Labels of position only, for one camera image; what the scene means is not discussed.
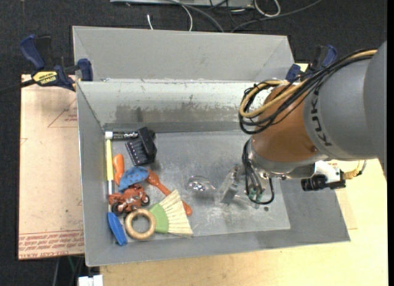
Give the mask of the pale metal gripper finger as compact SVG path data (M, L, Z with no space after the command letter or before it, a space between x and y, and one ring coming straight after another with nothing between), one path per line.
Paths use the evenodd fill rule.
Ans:
M231 204L238 193L238 187L235 185L222 185L220 189L219 202L223 204Z
M224 181L221 185L221 191L237 191L241 181L241 175L244 173L244 167L240 164L236 164L233 168L229 170Z

